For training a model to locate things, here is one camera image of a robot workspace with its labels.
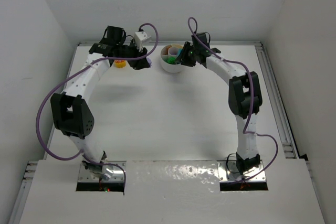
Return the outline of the yellow butterfly lego piece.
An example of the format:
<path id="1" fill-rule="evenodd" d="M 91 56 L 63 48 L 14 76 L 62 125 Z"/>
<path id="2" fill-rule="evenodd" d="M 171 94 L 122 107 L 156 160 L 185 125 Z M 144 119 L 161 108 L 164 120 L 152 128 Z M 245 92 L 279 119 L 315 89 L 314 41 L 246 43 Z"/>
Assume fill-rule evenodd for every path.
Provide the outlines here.
<path id="1" fill-rule="evenodd" d="M 116 60 L 116 61 L 114 61 L 114 66 L 116 68 L 124 68 L 126 65 L 127 65 L 127 62 L 123 61 L 123 60 Z"/>

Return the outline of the small green lego brick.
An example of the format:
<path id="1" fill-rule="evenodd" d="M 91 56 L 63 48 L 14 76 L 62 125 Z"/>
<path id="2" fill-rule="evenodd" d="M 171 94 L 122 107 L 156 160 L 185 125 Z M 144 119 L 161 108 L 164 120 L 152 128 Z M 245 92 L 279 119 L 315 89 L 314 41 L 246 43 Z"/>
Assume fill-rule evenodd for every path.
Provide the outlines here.
<path id="1" fill-rule="evenodd" d="M 168 64 L 175 65 L 176 64 L 176 58 L 169 57 L 166 61 Z"/>

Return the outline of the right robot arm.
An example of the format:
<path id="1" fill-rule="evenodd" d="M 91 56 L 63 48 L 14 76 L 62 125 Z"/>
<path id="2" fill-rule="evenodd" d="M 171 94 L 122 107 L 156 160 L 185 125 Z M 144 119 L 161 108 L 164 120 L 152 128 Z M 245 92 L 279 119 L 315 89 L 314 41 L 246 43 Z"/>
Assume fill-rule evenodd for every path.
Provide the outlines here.
<path id="1" fill-rule="evenodd" d="M 258 74 L 237 67 L 239 62 L 223 59 L 218 49 L 210 49 L 206 33 L 192 35 L 192 42 L 184 44 L 177 62 L 188 67 L 199 63 L 228 85 L 228 105 L 235 115 L 238 130 L 237 170 L 243 174 L 258 166 L 256 122 L 263 103 Z"/>

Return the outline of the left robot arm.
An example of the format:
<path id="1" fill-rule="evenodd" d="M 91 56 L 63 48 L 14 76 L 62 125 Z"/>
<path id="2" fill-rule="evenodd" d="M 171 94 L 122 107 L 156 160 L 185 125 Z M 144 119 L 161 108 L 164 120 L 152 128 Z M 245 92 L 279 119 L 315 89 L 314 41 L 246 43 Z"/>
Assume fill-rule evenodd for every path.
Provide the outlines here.
<path id="1" fill-rule="evenodd" d="M 62 93 L 54 93 L 50 99 L 55 128 L 72 140 L 84 155 L 85 169 L 95 176 L 113 173 L 112 165 L 103 164 L 106 153 L 89 137 L 95 121 L 88 103 L 95 86 L 117 60 L 127 61 L 135 70 L 151 66 L 143 46 L 150 35 L 139 29 L 129 45 L 124 43 L 126 37 L 124 29 L 108 26 L 100 42 L 91 46 L 83 72 Z"/>

